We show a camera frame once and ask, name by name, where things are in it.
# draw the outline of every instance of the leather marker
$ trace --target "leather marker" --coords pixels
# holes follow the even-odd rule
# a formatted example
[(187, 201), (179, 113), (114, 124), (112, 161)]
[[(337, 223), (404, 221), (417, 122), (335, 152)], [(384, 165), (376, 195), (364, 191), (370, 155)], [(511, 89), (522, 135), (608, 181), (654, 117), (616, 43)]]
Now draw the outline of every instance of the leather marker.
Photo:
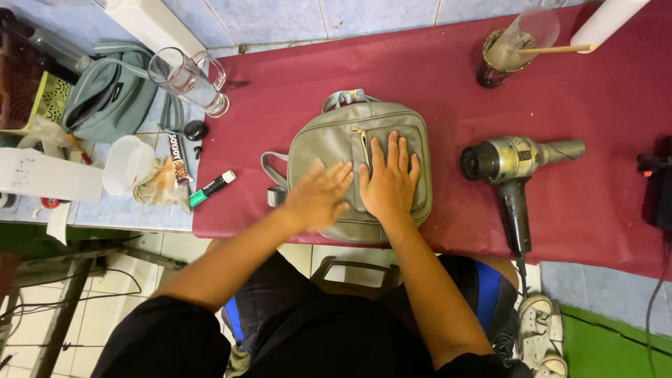
[(233, 171), (226, 171), (223, 175), (217, 177), (208, 185), (205, 185), (203, 189), (189, 196), (189, 204), (194, 208), (197, 204), (205, 201), (206, 198), (222, 190), (222, 188), (235, 180), (235, 178), (236, 174), (233, 173)]

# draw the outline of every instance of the glass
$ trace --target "glass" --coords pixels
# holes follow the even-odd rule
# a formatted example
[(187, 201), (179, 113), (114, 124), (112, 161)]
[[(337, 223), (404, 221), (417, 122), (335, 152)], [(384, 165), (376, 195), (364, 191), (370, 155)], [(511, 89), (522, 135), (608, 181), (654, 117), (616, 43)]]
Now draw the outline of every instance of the glass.
[(551, 47), (559, 34), (560, 22), (554, 11), (538, 6), (527, 8), (506, 30), (493, 32), (483, 44), (483, 66), (476, 76), (478, 84), (498, 87), (538, 55), (517, 54), (516, 50)]
[[(214, 83), (198, 67), (204, 61), (208, 61), (217, 70)], [(226, 81), (226, 73), (222, 65), (207, 51), (189, 58), (180, 49), (167, 47), (152, 57), (147, 71), (149, 79), (158, 86), (181, 100), (200, 106), (213, 118), (223, 116), (228, 110), (228, 97), (219, 93)]]

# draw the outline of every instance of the plastic cup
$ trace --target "plastic cup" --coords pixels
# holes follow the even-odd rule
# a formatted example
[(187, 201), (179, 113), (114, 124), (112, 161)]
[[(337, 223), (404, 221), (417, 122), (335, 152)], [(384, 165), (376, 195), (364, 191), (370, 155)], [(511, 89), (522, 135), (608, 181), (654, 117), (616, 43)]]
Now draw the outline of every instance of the plastic cup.
[(134, 135), (117, 139), (110, 148), (103, 171), (103, 187), (108, 193), (131, 193), (152, 170), (156, 153)]

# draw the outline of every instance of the gold zipper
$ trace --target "gold zipper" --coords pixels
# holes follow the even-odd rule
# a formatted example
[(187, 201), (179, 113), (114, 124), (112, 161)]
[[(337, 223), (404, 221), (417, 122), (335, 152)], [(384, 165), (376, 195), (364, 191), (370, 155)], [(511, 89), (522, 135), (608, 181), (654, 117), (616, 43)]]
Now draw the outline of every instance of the gold zipper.
[(360, 135), (360, 141), (362, 142), (362, 149), (364, 149), (364, 161), (366, 162), (366, 167), (368, 167), (369, 172), (371, 172), (371, 164), (369, 164), (369, 140), (366, 138), (366, 130), (360, 128), (353, 128), (353, 134)]

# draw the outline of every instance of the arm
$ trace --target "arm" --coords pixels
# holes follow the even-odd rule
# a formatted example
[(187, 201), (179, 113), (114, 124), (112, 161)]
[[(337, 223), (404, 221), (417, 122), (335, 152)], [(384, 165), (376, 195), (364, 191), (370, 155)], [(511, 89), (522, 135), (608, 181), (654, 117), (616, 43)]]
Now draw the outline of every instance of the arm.
[(232, 239), (214, 240), (207, 254), (153, 297), (167, 295), (216, 311), (280, 244), (301, 231), (327, 228), (349, 208), (339, 200), (352, 183), (351, 170), (352, 163), (338, 163), (323, 173), (316, 160), (282, 207)]
[(464, 353), (492, 354), (478, 318), (415, 227), (410, 211), (420, 164), (414, 154), (407, 173), (407, 141), (397, 145), (397, 137), (390, 133), (387, 164), (378, 141), (371, 141), (374, 173), (370, 178), (360, 166), (360, 195), (390, 239), (434, 369)]

